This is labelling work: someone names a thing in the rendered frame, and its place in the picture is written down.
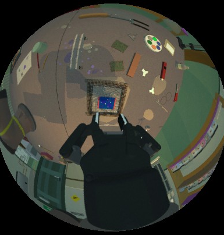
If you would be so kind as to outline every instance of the green mat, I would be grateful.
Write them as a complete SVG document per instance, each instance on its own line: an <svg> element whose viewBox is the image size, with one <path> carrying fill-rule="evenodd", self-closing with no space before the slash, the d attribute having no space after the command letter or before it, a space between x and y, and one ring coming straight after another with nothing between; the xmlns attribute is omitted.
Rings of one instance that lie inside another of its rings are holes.
<svg viewBox="0 0 224 235"><path fill-rule="evenodd" d="M124 64L122 60L119 61L112 61L109 63L110 64L110 70L112 72L119 72L119 71L124 71Z"/></svg>
<svg viewBox="0 0 224 235"><path fill-rule="evenodd" d="M116 40L113 44L112 44L112 48L117 49L118 51L124 53L124 51L126 50L128 46L118 40Z"/></svg>

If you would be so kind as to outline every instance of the white paint palette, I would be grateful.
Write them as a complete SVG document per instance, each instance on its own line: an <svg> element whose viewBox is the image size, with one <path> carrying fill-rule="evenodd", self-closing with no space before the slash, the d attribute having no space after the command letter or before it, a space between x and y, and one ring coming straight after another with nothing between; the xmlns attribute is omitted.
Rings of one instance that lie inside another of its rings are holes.
<svg viewBox="0 0 224 235"><path fill-rule="evenodd" d="M161 42L153 35L145 36L144 42L147 47L154 52L160 52L162 50Z"/></svg>

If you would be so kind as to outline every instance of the sheet of paper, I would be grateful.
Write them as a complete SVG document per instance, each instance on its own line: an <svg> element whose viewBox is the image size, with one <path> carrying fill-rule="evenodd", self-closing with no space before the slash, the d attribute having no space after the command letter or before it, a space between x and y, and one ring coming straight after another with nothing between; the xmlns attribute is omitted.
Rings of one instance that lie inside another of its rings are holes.
<svg viewBox="0 0 224 235"><path fill-rule="evenodd" d="M23 59L20 66L18 67L17 73L17 85L21 82L24 75L28 72L28 70L32 67L32 51L30 51L27 56Z"/></svg>

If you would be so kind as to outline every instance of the yellow warning label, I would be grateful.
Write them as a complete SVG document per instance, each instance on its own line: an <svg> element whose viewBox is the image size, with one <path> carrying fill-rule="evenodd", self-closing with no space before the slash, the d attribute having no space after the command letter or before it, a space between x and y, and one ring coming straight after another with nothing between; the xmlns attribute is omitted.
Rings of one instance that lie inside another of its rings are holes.
<svg viewBox="0 0 224 235"><path fill-rule="evenodd" d="M71 199L72 199L74 202L77 202L77 201L80 200L80 198L77 197L77 195L72 196Z"/></svg>

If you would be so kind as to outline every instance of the yellow band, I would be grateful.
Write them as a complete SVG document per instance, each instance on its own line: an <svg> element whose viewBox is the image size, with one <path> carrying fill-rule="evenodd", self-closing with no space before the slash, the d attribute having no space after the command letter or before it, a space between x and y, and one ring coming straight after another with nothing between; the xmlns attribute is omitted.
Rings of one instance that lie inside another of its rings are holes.
<svg viewBox="0 0 224 235"><path fill-rule="evenodd" d="M19 126L19 128L21 129L23 135L25 136L25 133L24 133L23 128L21 127L19 121L18 121L14 116L11 118L9 124L8 124L7 127L3 130L3 132L0 133L0 136L4 135L4 134L7 132L7 130L10 128L10 126L11 126L11 124L12 124L12 120L13 120L13 119L16 121L17 125Z"/></svg>

